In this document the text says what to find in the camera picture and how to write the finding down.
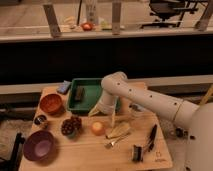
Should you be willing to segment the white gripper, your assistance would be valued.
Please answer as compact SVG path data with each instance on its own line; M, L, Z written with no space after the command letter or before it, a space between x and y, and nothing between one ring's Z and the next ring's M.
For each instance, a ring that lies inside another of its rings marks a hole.
M100 111L104 114L111 115L111 126L112 128L115 126L115 116L116 116L116 105L117 105L118 97L116 95L112 95L107 91L103 90L98 100L97 105L95 105L88 113L89 117L97 115Z

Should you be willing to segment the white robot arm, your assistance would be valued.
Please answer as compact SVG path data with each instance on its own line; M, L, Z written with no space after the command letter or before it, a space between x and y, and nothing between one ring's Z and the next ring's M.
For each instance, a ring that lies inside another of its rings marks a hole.
M185 171L213 171L213 103L196 105L187 100L135 87L124 72L102 78L102 94L89 116L102 112L115 116L119 97L172 121L188 132Z

